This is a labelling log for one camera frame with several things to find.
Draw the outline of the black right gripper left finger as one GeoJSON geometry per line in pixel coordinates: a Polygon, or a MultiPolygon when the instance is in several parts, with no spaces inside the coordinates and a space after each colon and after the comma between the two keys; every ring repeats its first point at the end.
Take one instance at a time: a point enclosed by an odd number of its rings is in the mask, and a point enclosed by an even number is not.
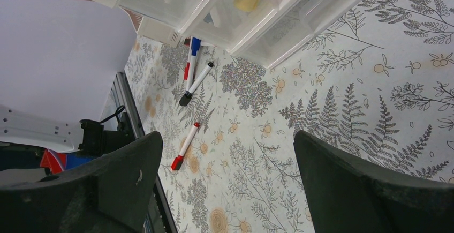
{"type": "Polygon", "coordinates": [[[119,149],[37,182],[1,187],[1,232],[136,232],[115,203],[119,149]]]}

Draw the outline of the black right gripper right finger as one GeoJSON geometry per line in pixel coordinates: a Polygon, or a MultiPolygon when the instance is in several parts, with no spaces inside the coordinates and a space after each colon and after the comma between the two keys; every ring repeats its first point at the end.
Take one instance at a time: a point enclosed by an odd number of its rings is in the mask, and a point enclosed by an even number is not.
{"type": "Polygon", "coordinates": [[[294,136],[316,232],[453,232],[453,185],[402,174],[299,131],[294,136]]]}

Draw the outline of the white plastic drawer organizer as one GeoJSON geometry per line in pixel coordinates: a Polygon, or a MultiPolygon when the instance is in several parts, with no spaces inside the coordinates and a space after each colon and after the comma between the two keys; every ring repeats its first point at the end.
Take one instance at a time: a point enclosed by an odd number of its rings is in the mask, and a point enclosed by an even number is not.
{"type": "Polygon", "coordinates": [[[91,0],[128,9],[271,69],[315,39],[360,0],[260,0],[252,12],[234,0],[91,0]]]}

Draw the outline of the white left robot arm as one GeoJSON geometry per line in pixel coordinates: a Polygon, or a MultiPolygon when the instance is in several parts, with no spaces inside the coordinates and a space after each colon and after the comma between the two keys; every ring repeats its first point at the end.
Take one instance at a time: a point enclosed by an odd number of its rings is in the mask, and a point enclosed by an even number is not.
{"type": "Polygon", "coordinates": [[[1,142],[37,146],[57,153],[100,157],[134,141],[128,131],[109,131],[90,119],[66,123],[1,105],[1,142]]]}

